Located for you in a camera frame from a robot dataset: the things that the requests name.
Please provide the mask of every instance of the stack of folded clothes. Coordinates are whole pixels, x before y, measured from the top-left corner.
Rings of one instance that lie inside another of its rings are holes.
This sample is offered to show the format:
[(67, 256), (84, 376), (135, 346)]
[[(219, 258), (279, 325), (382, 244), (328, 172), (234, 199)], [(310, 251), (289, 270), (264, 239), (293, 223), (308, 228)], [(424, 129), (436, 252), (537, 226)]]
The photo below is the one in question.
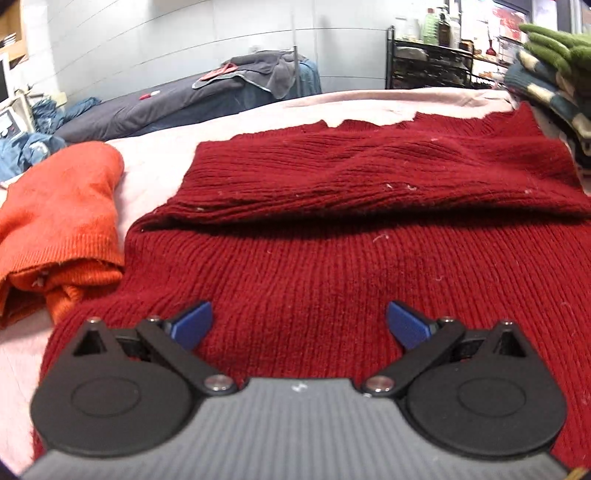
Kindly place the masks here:
[(574, 156), (591, 175), (591, 35), (524, 24), (525, 50), (505, 75), (507, 88), (558, 116), (575, 140)]

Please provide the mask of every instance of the blue gripper pad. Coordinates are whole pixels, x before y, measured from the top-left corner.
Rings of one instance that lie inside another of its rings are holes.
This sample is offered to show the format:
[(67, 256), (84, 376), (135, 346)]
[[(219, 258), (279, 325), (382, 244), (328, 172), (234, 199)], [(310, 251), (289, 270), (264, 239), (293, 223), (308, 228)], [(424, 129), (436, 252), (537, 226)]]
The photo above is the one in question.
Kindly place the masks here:
[(437, 324), (400, 301), (391, 301), (386, 311), (388, 328), (394, 338), (410, 350), (431, 338)]
[(185, 310), (171, 321), (170, 337), (186, 350), (193, 350), (212, 327), (212, 304), (208, 301)]

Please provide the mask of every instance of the white wall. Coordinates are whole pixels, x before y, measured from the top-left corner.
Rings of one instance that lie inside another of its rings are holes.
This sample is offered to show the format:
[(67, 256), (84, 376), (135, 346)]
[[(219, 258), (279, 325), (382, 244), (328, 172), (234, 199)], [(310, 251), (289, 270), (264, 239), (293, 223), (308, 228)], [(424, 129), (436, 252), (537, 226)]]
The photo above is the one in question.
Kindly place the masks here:
[(35, 90), (109, 99), (213, 69), (253, 47), (319, 65), (324, 91), (384, 87), (384, 30), (427, 0), (22, 0)]

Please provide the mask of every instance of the white bottle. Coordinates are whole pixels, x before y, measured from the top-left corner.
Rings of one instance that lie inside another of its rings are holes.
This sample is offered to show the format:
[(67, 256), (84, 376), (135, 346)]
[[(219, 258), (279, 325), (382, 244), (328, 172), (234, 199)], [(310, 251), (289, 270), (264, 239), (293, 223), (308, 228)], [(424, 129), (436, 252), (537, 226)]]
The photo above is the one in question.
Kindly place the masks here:
[(451, 29), (451, 48), (460, 48), (460, 40), (462, 39), (462, 28), (460, 27), (460, 9), (457, 6), (457, 2), (452, 0), (449, 9), (450, 22), (449, 26)]

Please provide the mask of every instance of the wooden cabinet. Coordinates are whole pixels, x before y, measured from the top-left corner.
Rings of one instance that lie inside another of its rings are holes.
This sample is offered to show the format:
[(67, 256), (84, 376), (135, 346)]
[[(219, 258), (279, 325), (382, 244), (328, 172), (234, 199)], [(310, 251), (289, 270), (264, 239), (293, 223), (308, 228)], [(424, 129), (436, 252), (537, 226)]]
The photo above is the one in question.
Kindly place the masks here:
[(27, 40), (25, 38), (25, 28), (22, 24), (21, 2), (14, 2), (4, 14), (0, 15), (0, 40), (8, 35), (16, 34), (15, 43), (0, 48), (0, 54), (8, 53), (8, 58), (12, 63), (17, 59), (26, 59)]

